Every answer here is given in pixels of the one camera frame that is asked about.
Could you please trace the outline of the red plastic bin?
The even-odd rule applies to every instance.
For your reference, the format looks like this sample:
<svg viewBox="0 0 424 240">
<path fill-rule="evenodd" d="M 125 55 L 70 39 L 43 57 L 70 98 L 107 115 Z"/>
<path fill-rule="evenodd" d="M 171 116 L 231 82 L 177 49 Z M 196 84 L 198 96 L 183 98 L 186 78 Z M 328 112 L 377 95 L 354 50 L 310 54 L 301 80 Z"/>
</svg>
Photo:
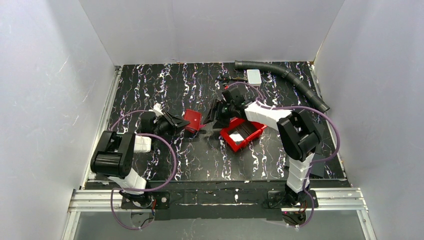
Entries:
<svg viewBox="0 0 424 240">
<path fill-rule="evenodd" d="M 268 126 L 242 118 L 233 118 L 229 126 L 220 130 L 220 136 L 233 152 L 238 152 L 258 139 Z"/>
</svg>

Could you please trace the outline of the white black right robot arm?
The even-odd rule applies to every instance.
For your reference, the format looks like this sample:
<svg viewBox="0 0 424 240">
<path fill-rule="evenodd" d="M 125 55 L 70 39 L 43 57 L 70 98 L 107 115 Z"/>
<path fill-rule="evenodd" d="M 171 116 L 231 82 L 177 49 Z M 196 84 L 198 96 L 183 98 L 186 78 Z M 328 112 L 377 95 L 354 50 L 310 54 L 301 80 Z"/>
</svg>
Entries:
<svg viewBox="0 0 424 240">
<path fill-rule="evenodd" d="M 298 194 L 310 183 L 309 169 L 322 137 L 305 110 L 277 109 L 244 98 L 237 88 L 223 91 L 222 99 L 214 99 L 203 124 L 213 128 L 229 127 L 234 118 L 263 124 L 279 132 L 283 150 L 289 157 L 286 186 Z"/>
</svg>

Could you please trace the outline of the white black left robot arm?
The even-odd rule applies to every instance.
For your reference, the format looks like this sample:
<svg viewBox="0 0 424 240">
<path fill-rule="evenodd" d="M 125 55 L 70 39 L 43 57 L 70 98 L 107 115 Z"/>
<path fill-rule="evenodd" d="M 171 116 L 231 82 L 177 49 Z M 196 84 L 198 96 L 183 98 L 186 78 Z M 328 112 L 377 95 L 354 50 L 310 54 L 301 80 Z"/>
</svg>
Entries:
<svg viewBox="0 0 424 240">
<path fill-rule="evenodd" d="M 95 147 L 90 160 L 90 170 L 118 184 L 123 194 L 140 196 L 146 192 L 159 190 L 176 174 L 177 155 L 164 136 L 180 133 L 191 122 L 182 116 L 163 111 L 160 107 L 157 103 L 151 110 L 135 111 L 140 115 L 139 132 L 118 133 L 113 128 L 105 130 Z M 173 167 L 165 183 L 148 188 L 147 180 L 133 168 L 133 160 L 135 153 L 149 153 L 153 149 L 155 140 L 168 147 L 173 159 Z"/>
</svg>

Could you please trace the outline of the lower black card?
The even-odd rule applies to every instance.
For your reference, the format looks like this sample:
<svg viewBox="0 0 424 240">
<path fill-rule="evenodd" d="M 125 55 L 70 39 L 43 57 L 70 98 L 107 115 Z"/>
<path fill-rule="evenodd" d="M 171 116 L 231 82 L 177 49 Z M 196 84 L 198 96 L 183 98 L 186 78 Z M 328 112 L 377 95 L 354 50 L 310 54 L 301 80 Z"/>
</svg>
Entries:
<svg viewBox="0 0 424 240">
<path fill-rule="evenodd" d="M 317 163 L 314 163 L 312 168 L 311 168 L 311 172 L 310 172 L 310 176 L 313 178 L 318 178 L 318 179 L 323 179 L 325 177 L 325 162 L 324 161 L 320 161 L 322 159 L 325 159 L 326 157 L 316 153 L 312 159 L 312 163 L 318 161 Z"/>
</svg>

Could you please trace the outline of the black grey pliers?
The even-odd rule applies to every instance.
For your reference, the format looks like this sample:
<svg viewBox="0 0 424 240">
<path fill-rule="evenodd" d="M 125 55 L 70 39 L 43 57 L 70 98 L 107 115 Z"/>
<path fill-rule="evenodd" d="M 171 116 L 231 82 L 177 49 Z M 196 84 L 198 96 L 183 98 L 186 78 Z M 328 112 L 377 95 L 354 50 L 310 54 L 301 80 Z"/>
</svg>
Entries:
<svg viewBox="0 0 424 240">
<path fill-rule="evenodd" d="M 219 75 L 216 80 L 220 82 L 223 87 L 226 89 L 230 85 L 230 82 L 245 82 L 247 83 L 248 80 L 242 77 L 231 77 L 229 75 Z"/>
</svg>

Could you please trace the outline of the white rectangular box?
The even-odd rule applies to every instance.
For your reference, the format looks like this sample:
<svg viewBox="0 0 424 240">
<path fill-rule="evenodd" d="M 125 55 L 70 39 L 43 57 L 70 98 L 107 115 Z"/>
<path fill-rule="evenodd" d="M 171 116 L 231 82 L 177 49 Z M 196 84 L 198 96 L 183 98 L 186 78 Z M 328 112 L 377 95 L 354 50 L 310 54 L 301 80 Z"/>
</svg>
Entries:
<svg viewBox="0 0 424 240">
<path fill-rule="evenodd" d="M 259 69 L 248 69 L 246 70 L 247 82 L 254 86 L 260 87 L 262 84 L 261 72 Z"/>
</svg>

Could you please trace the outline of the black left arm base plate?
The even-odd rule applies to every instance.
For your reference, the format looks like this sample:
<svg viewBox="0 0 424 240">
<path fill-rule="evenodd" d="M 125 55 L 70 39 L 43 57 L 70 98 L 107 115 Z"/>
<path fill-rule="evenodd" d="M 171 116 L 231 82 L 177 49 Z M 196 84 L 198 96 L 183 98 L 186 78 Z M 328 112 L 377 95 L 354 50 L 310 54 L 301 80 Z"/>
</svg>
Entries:
<svg viewBox="0 0 424 240">
<path fill-rule="evenodd" d="M 140 195 L 130 194 L 120 190 L 122 209 L 153 209 L 166 210 L 170 206 L 170 193 L 166 191 L 146 192 Z"/>
</svg>

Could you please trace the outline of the aluminium frame rail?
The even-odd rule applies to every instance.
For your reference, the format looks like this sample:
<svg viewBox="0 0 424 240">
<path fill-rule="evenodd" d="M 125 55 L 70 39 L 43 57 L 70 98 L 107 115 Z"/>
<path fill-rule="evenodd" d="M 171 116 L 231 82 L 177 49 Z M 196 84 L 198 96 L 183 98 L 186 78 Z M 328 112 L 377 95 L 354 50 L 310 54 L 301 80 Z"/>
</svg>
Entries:
<svg viewBox="0 0 424 240">
<path fill-rule="evenodd" d="M 206 114 L 223 87 L 218 76 L 244 78 L 227 63 L 132 64 L 120 69 L 108 126 L 134 131 L 140 110 L 160 103 L 173 114 L 190 109 Z M 352 188 L 338 158 L 314 178 L 318 206 L 307 210 L 310 222 L 292 227 L 292 212 L 263 208 L 267 191 L 284 188 L 289 160 L 275 130 L 233 152 L 211 125 L 203 133 L 183 131 L 170 137 L 177 155 L 174 180 L 163 191 L 168 209 L 152 214 L 121 209 L 115 184 L 90 175 L 84 189 L 71 200 L 66 240 L 364 240 L 374 232 L 365 199 Z"/>
</svg>

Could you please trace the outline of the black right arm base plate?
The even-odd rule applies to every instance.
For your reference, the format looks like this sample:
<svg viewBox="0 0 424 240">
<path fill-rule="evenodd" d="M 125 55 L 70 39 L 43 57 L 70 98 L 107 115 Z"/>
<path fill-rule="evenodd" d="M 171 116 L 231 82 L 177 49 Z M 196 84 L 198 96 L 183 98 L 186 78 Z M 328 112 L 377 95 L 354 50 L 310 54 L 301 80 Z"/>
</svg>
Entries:
<svg viewBox="0 0 424 240">
<path fill-rule="evenodd" d="M 318 197 L 314 190 L 308 190 L 308 194 L 301 191 L 298 194 L 286 193 L 285 190 L 269 190 L 262 202 L 265 209 L 297 208 L 304 210 L 311 207 L 319 207 Z"/>
</svg>

